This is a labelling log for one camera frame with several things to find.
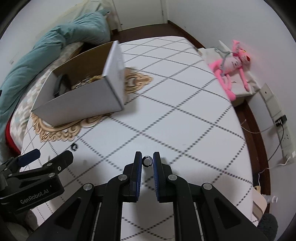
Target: black plug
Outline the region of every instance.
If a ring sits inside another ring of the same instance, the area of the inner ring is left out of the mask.
[[[278,118],[275,123],[276,126],[282,126],[283,124],[285,124],[287,122],[287,117],[286,115],[282,115],[280,118]]]

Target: dark brown floor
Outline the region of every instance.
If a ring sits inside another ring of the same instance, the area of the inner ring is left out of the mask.
[[[161,36],[185,37],[197,48],[203,47],[194,37],[170,21],[169,23],[165,24],[148,25],[116,32],[111,37],[111,40],[118,40],[120,43],[123,43],[137,39]],[[251,130],[252,132],[259,131],[256,120],[247,102],[244,102],[240,106],[236,107],[235,111],[241,123],[246,120],[246,122],[243,124],[244,128]],[[255,185],[257,185],[258,172],[264,170],[265,167],[268,167],[264,143],[260,134],[251,134],[245,130],[243,131],[251,159],[253,182]],[[260,184],[261,193],[270,194],[269,170],[266,170],[260,175]]]

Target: grid pattern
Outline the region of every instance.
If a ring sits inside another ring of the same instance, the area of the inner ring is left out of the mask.
[[[251,219],[251,165],[234,109],[194,47],[182,37],[159,37],[121,44],[125,65],[153,77],[130,94],[125,109],[82,129],[74,142],[74,161],[59,176],[65,192],[33,212],[46,220],[81,185],[106,183],[133,162],[136,151],[152,155],[188,182],[214,186]],[[37,168],[72,142],[40,143],[30,119],[22,153],[41,150]],[[122,240],[173,240],[171,204],[155,197],[153,169],[143,168],[139,201],[124,203]]]

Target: plush toy head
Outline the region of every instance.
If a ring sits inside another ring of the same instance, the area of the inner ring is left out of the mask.
[[[239,59],[242,61],[243,64],[248,65],[250,64],[250,57],[249,54],[240,48],[239,41],[233,40],[233,46],[232,46],[232,52],[233,55],[236,55],[239,57]]]

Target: white box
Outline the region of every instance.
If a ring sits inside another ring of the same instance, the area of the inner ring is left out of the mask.
[[[67,74],[71,85],[87,76],[101,80],[54,97],[57,77]],[[118,41],[90,49],[53,70],[37,96],[32,112],[52,126],[123,110],[124,64]]]

